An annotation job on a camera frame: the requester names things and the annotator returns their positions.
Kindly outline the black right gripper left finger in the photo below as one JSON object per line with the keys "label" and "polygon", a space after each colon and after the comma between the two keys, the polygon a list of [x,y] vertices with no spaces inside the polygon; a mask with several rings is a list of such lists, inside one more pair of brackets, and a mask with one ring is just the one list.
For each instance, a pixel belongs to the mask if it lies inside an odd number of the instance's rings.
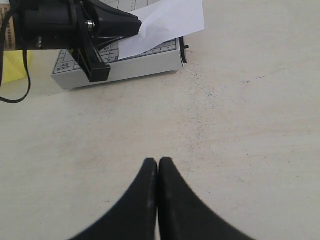
{"label": "black right gripper left finger", "polygon": [[157,219],[158,165],[144,160],[120,200],[73,240],[154,240]]}

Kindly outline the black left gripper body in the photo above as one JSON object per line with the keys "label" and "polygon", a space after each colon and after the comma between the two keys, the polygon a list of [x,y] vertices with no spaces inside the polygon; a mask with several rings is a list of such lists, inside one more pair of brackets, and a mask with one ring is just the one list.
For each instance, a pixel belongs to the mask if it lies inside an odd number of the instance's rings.
{"label": "black left gripper body", "polygon": [[11,0],[10,50],[85,48],[81,0]]}

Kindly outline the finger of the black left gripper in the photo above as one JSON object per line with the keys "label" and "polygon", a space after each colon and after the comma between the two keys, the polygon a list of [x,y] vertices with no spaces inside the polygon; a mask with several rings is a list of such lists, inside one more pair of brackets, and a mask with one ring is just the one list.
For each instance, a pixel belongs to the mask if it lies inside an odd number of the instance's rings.
{"label": "finger of the black left gripper", "polygon": [[90,38],[84,38],[81,47],[75,48],[72,57],[85,73],[90,83],[106,82],[111,66],[106,64]]}
{"label": "finger of the black left gripper", "polygon": [[113,8],[100,0],[88,0],[87,13],[94,22],[95,39],[134,37],[142,26],[137,16]]}

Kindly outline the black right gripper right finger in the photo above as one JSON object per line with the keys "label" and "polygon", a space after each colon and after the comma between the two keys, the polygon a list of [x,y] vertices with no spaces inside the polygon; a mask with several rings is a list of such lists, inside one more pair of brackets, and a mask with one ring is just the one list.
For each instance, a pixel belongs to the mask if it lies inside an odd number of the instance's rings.
{"label": "black right gripper right finger", "polygon": [[162,240],[251,240],[214,213],[189,187],[173,160],[159,161],[159,233]]}

